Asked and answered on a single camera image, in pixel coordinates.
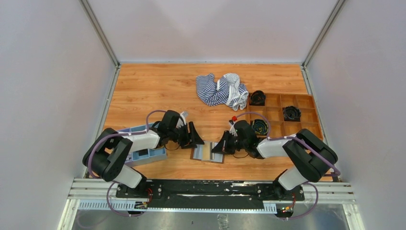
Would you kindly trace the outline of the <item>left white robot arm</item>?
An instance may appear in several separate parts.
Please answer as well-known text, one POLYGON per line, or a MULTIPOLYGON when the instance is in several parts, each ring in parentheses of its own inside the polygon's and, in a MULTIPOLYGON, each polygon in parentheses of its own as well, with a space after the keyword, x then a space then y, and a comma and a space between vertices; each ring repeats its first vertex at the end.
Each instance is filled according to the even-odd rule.
POLYGON ((203 145, 193 122, 186 121, 184 112, 163 111, 157 124, 146 122, 142 131, 121 132, 106 128, 84 154, 82 164, 93 178, 115 182, 128 187, 135 198, 146 194, 147 178, 125 164, 129 153, 164 147, 168 142, 177 143, 181 149, 193 149, 203 145))

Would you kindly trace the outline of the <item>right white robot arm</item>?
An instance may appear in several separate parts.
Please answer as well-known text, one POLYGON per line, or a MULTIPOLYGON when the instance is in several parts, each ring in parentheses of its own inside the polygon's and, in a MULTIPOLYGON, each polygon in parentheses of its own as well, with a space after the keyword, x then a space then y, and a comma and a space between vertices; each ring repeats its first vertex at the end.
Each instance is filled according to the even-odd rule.
POLYGON ((259 137, 245 120, 234 122, 211 152, 233 155, 239 150, 254 159, 288 157, 292 161, 292 168, 272 183, 279 200, 286 200, 299 185, 318 182, 338 161, 337 154, 308 129, 279 138, 259 137))

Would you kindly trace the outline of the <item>brown leather card holder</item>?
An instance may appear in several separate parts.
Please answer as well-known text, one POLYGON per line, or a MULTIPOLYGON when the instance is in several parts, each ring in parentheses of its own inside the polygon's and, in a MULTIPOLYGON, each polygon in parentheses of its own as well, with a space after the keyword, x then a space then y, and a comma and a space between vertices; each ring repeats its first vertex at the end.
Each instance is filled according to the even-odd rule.
POLYGON ((212 152, 212 149, 217 144, 218 144, 217 142, 204 141, 203 145, 197 145, 197 147, 192 149, 190 159, 196 161, 223 164, 224 155, 212 152))

